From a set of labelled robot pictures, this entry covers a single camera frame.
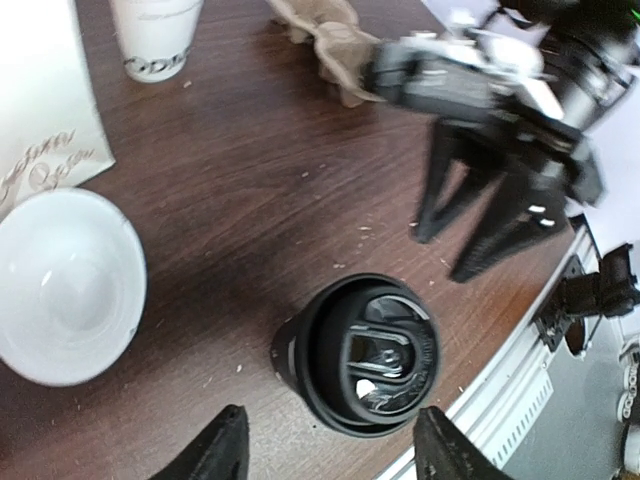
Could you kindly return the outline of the black plastic cup lid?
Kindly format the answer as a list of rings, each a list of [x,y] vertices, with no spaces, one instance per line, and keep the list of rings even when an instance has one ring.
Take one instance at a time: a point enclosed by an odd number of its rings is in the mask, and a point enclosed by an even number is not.
[[[379,437],[423,406],[439,369],[439,337],[424,302],[381,274],[345,277],[327,288],[310,319],[312,386],[338,428]]]

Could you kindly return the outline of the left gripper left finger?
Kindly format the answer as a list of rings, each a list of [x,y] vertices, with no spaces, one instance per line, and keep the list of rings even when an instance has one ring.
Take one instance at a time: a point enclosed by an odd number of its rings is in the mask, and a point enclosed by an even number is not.
[[[230,404],[150,479],[244,480],[248,478],[249,459],[246,409]]]

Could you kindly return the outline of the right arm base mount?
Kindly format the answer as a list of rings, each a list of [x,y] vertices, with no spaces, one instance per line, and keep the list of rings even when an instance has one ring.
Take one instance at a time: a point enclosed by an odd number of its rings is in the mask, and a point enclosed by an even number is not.
[[[588,317],[623,317],[638,305],[639,260],[635,247],[626,243],[600,258],[592,273],[571,255],[533,320],[542,343],[554,353],[573,325],[584,325]]]

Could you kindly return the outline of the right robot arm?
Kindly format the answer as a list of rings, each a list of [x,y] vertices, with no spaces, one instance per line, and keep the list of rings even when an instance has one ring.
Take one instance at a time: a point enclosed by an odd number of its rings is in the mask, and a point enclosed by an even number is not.
[[[502,1],[496,11],[547,32],[531,45],[458,11],[443,34],[378,44],[362,70],[367,92],[435,116],[418,243],[495,186],[450,271],[457,283],[562,232],[568,201],[600,201],[587,131],[636,84],[637,2]]]

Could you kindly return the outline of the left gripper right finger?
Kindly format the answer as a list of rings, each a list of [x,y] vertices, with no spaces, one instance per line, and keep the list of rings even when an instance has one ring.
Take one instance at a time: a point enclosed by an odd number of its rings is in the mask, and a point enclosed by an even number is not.
[[[421,409],[413,428],[419,480],[512,480],[494,466],[437,406]]]

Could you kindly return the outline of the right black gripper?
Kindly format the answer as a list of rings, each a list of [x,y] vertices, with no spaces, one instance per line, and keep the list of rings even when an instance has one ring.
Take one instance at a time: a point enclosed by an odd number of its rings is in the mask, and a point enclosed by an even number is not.
[[[415,241],[427,244],[449,227],[505,166],[491,137],[522,121],[534,138],[570,162],[568,196],[595,205],[603,181],[589,141],[564,118],[553,120],[476,71],[455,66],[403,42],[384,41],[364,67],[364,88],[403,108],[435,114],[425,183],[414,219]],[[449,278],[466,283],[499,262],[560,234],[564,167],[522,168],[504,176],[459,254]]]

